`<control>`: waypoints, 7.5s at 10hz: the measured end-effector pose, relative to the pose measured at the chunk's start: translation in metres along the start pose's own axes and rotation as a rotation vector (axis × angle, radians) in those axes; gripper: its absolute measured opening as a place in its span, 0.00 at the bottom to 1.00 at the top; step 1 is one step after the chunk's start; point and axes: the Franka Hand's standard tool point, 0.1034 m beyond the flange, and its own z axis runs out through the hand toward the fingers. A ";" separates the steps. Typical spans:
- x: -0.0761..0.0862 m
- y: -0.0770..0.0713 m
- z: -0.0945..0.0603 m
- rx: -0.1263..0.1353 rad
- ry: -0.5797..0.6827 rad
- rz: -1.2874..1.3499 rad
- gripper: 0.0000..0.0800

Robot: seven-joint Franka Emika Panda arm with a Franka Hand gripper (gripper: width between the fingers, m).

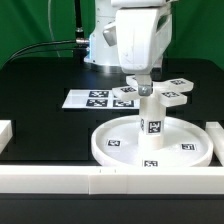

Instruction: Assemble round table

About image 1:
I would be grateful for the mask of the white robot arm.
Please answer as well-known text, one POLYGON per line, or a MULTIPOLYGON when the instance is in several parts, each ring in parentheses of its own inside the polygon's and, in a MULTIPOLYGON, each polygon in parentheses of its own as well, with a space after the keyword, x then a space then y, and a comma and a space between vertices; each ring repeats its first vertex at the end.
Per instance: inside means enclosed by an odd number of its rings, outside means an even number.
POLYGON ((85 62, 104 72, 133 74, 138 93, 151 95, 151 71, 172 37, 173 1, 95 0, 95 29, 85 62))

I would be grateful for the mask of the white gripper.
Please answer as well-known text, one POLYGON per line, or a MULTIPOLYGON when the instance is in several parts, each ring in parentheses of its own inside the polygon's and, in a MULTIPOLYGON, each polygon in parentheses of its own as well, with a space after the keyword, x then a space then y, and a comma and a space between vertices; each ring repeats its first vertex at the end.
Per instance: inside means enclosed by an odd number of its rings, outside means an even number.
POLYGON ((172 36, 169 8, 123 8, 116 13, 117 49, 124 73, 137 74, 138 93, 150 96, 149 73, 168 47, 172 36))

